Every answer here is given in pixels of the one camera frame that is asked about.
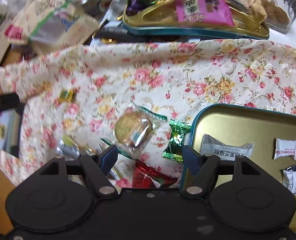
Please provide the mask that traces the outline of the red foil snack packet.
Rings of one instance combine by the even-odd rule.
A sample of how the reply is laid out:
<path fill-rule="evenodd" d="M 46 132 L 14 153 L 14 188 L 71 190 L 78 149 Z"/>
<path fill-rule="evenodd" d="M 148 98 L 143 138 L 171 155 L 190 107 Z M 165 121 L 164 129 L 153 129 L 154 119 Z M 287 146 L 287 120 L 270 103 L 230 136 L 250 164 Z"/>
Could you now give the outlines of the red foil snack packet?
<path fill-rule="evenodd" d="M 133 171 L 132 188 L 164 189 L 174 185 L 178 178 L 163 174 L 153 167 L 137 160 Z"/>

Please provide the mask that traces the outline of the pink snack packet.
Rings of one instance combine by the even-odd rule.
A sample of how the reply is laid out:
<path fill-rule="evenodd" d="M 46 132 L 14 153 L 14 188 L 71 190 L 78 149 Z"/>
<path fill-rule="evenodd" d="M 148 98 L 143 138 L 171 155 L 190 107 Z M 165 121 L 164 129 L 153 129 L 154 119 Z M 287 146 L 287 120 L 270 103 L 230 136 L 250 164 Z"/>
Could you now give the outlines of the pink snack packet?
<path fill-rule="evenodd" d="M 174 0 L 174 3 L 179 22 L 234 26 L 225 0 Z"/>

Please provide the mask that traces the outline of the gold teal tin tray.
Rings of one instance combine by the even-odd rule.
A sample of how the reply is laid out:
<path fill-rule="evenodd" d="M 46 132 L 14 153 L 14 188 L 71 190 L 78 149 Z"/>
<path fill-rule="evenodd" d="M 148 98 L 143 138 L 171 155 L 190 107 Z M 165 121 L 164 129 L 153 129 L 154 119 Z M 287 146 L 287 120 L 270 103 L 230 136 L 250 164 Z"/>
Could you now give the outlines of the gold teal tin tray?
<path fill-rule="evenodd" d="M 268 39 L 261 0 L 125 0 L 123 23 L 138 36 Z"/>

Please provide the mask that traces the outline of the green white snack packet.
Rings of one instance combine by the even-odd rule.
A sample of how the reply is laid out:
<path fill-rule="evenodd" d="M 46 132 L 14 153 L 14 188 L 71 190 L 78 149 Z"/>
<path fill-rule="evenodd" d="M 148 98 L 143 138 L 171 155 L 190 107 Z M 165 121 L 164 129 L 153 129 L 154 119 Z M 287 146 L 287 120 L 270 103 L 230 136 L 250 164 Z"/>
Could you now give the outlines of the green white snack packet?
<path fill-rule="evenodd" d="M 80 145 L 67 134 L 59 141 L 55 151 L 56 154 L 72 160 L 78 160 L 83 155 L 96 155 L 96 152 L 88 144 Z"/>

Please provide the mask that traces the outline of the gold coin chocolate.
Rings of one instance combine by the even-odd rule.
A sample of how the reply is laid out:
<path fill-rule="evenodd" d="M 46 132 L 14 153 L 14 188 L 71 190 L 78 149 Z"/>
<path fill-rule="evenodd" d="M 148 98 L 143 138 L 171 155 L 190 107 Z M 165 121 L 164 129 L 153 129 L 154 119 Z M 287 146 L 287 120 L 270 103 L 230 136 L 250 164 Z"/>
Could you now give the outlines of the gold coin chocolate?
<path fill-rule="evenodd" d="M 114 40 L 114 39 L 111 39 L 111 38 L 102 38 L 101 39 L 101 42 L 103 44 L 116 44 L 117 43 L 117 40 Z"/>

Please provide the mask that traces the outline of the gold teal tin lid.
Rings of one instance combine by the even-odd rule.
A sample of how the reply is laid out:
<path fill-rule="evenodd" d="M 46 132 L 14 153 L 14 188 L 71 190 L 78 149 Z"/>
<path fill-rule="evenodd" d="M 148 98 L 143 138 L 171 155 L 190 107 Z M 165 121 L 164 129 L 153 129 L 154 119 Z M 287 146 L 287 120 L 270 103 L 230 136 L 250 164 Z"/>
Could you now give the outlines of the gold teal tin lid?
<path fill-rule="evenodd" d="M 251 160 L 278 181 L 282 170 L 296 165 L 292 157 L 274 158 L 275 140 L 296 139 L 296 116 L 236 105 L 214 104 L 193 120 L 189 144 L 197 152 L 205 134 L 231 146 L 253 143 Z M 290 223 L 296 231 L 296 212 Z"/>

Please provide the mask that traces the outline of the small clear glass jar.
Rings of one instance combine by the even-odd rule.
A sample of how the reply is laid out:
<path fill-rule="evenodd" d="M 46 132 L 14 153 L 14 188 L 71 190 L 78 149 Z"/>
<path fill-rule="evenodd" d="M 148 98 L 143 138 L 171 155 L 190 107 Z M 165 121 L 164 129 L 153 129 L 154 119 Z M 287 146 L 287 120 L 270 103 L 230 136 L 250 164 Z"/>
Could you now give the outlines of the small clear glass jar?
<path fill-rule="evenodd" d="M 112 0 L 109 9 L 114 17 L 119 17 L 123 14 L 126 5 L 127 0 Z"/>

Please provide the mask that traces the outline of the wrapped round biscuit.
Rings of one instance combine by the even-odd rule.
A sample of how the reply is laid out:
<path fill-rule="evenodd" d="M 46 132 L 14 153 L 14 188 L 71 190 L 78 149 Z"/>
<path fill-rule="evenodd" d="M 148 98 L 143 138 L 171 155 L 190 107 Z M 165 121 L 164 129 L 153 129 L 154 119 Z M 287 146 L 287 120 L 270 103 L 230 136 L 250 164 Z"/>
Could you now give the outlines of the wrapped round biscuit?
<path fill-rule="evenodd" d="M 112 131 L 100 140 L 115 145 L 121 155 L 136 160 L 153 133 L 167 122 L 167 116 L 131 103 L 116 120 Z"/>

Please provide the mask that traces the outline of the grey white snack bar packet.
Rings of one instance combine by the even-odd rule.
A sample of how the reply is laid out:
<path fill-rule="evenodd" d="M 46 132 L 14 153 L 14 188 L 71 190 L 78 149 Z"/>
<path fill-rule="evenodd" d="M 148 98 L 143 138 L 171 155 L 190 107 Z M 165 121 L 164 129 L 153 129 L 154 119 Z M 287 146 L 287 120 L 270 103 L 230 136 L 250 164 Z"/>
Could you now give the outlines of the grey white snack bar packet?
<path fill-rule="evenodd" d="M 250 158 L 254 143 L 247 143 L 242 146 L 226 145 L 219 140 L 211 137 L 208 134 L 203 135 L 203 139 L 200 144 L 200 155 L 216 155 L 221 160 L 235 161 L 237 156 L 244 156 Z"/>

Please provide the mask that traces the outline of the large kraft paper snack bag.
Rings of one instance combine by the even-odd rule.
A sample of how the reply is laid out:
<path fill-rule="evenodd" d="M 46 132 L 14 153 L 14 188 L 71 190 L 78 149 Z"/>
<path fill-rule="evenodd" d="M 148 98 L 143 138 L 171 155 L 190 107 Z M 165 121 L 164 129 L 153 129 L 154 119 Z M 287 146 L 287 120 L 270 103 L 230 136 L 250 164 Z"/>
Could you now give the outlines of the large kraft paper snack bag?
<path fill-rule="evenodd" d="M 30 45 L 38 55 L 84 44 L 99 28 L 92 16 L 67 0 L 32 0 L 4 31 L 11 44 Z"/>

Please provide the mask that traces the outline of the white black-print snack packet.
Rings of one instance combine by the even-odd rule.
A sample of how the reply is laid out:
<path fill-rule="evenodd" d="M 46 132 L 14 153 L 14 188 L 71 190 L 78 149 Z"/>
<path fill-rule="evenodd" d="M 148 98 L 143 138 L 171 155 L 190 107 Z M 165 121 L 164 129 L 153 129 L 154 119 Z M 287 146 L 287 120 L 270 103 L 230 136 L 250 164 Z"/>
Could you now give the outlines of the white black-print snack packet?
<path fill-rule="evenodd" d="M 296 165 L 290 166 L 281 171 L 282 185 L 292 194 L 296 195 Z"/>

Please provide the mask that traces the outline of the black snack bag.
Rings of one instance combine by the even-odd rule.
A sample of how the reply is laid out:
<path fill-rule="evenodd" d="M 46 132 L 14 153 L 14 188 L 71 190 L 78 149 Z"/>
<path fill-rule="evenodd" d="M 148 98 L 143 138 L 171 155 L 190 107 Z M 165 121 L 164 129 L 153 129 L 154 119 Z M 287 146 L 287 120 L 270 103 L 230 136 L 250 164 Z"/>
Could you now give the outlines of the black snack bag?
<path fill-rule="evenodd" d="M 178 35 L 134 35 L 125 28 L 122 21 L 108 20 L 93 34 L 93 40 L 101 40 L 103 37 L 117 40 L 117 43 L 174 42 L 180 39 Z"/>

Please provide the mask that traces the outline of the white hawthorn strip packet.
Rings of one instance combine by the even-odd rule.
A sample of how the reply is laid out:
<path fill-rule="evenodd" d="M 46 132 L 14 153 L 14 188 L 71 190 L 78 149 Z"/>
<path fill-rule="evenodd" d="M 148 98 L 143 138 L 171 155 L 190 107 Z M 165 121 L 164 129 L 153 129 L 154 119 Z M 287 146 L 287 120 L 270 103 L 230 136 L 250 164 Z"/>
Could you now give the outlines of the white hawthorn strip packet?
<path fill-rule="evenodd" d="M 283 140 L 276 138 L 274 159 L 280 157 L 292 157 L 294 160 L 296 160 L 296 139 Z"/>

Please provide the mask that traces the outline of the gold wrapped candy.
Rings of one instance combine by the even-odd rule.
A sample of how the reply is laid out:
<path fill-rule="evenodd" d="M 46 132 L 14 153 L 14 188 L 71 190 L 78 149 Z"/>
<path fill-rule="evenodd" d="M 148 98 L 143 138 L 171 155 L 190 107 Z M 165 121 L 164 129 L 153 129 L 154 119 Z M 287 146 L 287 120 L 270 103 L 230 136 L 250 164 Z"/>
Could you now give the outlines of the gold wrapped candy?
<path fill-rule="evenodd" d="M 76 97 L 76 89 L 63 89 L 61 90 L 59 97 L 57 99 L 58 103 L 61 104 L 63 102 L 71 103 L 75 100 Z"/>

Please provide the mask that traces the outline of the floral cloth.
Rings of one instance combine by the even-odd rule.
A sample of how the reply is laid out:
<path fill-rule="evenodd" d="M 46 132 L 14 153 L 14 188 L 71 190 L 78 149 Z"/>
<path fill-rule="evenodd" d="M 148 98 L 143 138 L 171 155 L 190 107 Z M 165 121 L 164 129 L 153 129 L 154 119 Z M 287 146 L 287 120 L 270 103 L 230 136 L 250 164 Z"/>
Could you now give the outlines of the floral cloth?
<path fill-rule="evenodd" d="M 100 151 L 131 103 L 189 123 L 215 103 L 296 115 L 296 49 L 268 40 L 74 46 L 2 67 L 0 79 L 25 103 L 18 158 L 0 152 L 14 185 L 64 134 Z M 63 89 L 76 89 L 73 102 L 58 103 Z"/>

